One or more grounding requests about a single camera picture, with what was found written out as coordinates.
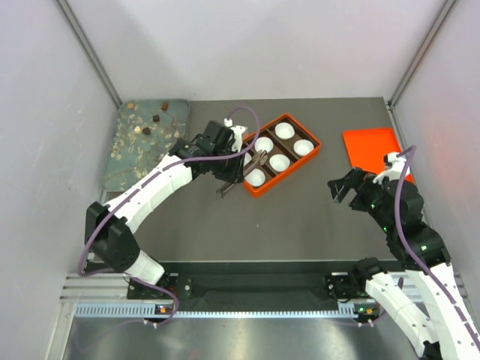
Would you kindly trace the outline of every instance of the metal frame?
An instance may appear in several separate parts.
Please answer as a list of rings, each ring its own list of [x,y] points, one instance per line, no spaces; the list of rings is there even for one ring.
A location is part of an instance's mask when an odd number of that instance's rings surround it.
[[[99,80],[102,82],[105,87],[106,92],[112,99],[116,107],[122,105],[122,99],[119,96],[119,93],[116,91],[115,86],[113,86],[112,81],[110,80],[107,72],[105,71],[104,66],[102,65],[100,59],[98,58],[97,53],[95,52],[92,44],[89,41],[85,31],[80,25],[77,17],[75,16],[74,11],[71,6],[68,4],[67,0],[53,0],[61,14],[67,20],[67,24],[70,26],[75,38],[78,40],[80,47],[84,51],[88,61],[90,62],[91,67],[98,75]]]
[[[58,9],[63,17],[66,19],[67,24],[70,26],[76,39],[79,41],[79,45],[82,47],[85,55],[87,56],[92,68],[98,75],[100,81],[108,92],[113,103],[120,107],[122,100],[119,97],[112,81],[110,80],[104,66],[101,64],[97,53],[93,49],[86,33],[80,25],[77,17],[75,16],[71,6],[67,0],[54,0]],[[390,100],[385,105],[388,113],[391,117],[391,123],[397,134],[397,138],[400,140],[400,144],[404,148],[404,136],[401,132],[401,127],[398,124],[398,120],[395,116],[395,105],[401,99],[402,94],[411,82],[420,64],[425,58],[428,50],[431,48],[432,43],[437,38],[442,27],[445,25],[450,13],[453,11],[458,0],[445,0],[442,8],[433,25],[430,27],[426,34],[421,46],[413,57],[406,69],[401,81],[398,83],[396,89]],[[101,197],[106,198],[107,193],[103,192]],[[413,302],[421,302],[422,299],[418,290],[413,286],[413,282],[406,276],[404,272],[392,273],[394,278],[398,279],[400,276],[404,277],[405,282],[403,285],[403,291]],[[462,296],[466,298],[465,289],[461,283],[460,276],[457,278],[457,285],[462,290]],[[64,289],[59,300],[59,306],[57,310],[57,317],[55,321],[55,329],[50,339],[49,348],[46,354],[48,360],[61,360],[63,359],[65,348],[68,341],[68,336],[71,332],[71,326],[75,316],[84,317],[85,315],[92,315],[95,317],[112,317],[116,314],[112,313],[115,310],[103,310],[109,309],[121,309],[128,308],[126,310],[128,316],[133,315],[135,311],[141,313],[135,313],[137,317],[142,315],[152,315],[151,309],[155,305],[169,305],[171,300],[155,300],[155,301],[140,301],[140,300],[128,300],[127,299],[128,283],[120,274],[105,274],[100,277],[81,278],[77,275],[68,275]],[[354,317],[351,309],[351,304],[339,304],[339,309],[326,312],[262,312],[262,313],[179,313],[178,317]]]
[[[408,68],[403,74],[400,82],[395,88],[391,99],[388,101],[388,105],[391,108],[395,108],[400,100],[402,94],[405,92],[405,89],[412,81],[413,76],[416,74],[416,71],[419,69],[420,64],[423,62],[425,56],[428,53],[428,50],[431,48],[435,39],[439,35],[443,26],[446,24],[450,14],[455,8],[455,5],[458,3],[458,0],[445,0],[442,8],[439,10],[439,13],[436,15],[435,20],[433,21],[432,26],[425,35],[424,40],[421,42],[420,47],[413,56],[412,61],[410,62]]]

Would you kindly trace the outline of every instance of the metal floor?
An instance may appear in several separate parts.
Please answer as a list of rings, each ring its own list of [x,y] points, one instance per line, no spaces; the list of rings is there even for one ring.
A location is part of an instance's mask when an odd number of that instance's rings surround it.
[[[87,353],[69,344],[64,360],[415,360],[397,325],[386,317],[374,328],[333,319],[178,319],[154,330],[129,324]],[[75,319],[78,343],[88,347],[121,319]]]
[[[159,261],[392,259],[374,220],[347,201],[334,204],[326,185],[350,169],[343,131],[391,126],[383,99],[193,102],[189,138],[240,104],[252,107],[263,125],[292,114],[322,142],[319,155],[259,199],[242,185],[216,199],[221,182],[200,176],[143,222],[140,247]],[[248,112],[233,120],[255,129]]]

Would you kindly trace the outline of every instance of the gray table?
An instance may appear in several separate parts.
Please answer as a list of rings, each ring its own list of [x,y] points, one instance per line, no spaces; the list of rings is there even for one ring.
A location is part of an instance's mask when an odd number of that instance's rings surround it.
[[[334,204],[326,186],[350,169],[343,131],[391,125],[383,99],[193,102],[190,137],[240,104],[257,111],[263,125],[292,114],[322,142],[319,155],[259,199],[237,185],[217,200],[221,182],[199,177],[144,221],[136,233],[140,247],[159,261],[392,259],[373,219],[347,201]],[[234,122],[254,130],[248,112]]]

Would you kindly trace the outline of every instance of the green marble board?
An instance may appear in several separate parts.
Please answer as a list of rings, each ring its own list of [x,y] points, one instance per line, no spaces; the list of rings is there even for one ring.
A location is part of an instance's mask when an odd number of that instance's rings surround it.
[[[162,110],[165,103],[168,109]],[[158,122],[153,120],[156,115],[160,118]],[[103,189],[126,191],[147,175],[179,137],[187,136],[189,115],[190,103],[186,100],[123,103],[118,109],[116,131],[103,171]],[[143,132],[145,128],[150,129],[150,134]]]

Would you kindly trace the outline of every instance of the orange tray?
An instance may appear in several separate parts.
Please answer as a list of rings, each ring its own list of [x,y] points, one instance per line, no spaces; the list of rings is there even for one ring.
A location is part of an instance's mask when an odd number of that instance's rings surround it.
[[[383,157],[389,152],[400,152],[393,129],[348,130],[343,132],[346,152],[352,167],[380,174],[385,169]],[[408,175],[406,180],[413,182]]]
[[[281,122],[287,122],[293,126],[295,135],[292,138],[283,140],[276,135],[275,126]],[[261,197],[266,191],[273,188],[288,175],[295,172],[299,167],[305,165],[308,161],[318,155],[320,147],[322,146],[322,143],[290,114],[283,114],[274,121],[270,121],[260,129],[259,137],[269,137],[274,143],[274,148],[268,153],[268,158],[265,164],[259,168],[265,174],[265,182],[259,187],[254,187],[246,181],[243,183],[245,189],[247,189],[252,197]],[[253,138],[254,134],[247,137],[243,142],[243,147],[247,146]],[[313,150],[305,156],[300,157],[293,151],[293,144],[297,140],[302,139],[310,140],[313,143]],[[255,154],[255,148],[252,148],[249,153],[253,156]],[[269,163],[270,157],[276,154],[283,154],[290,159],[289,167],[282,172],[276,172]]]

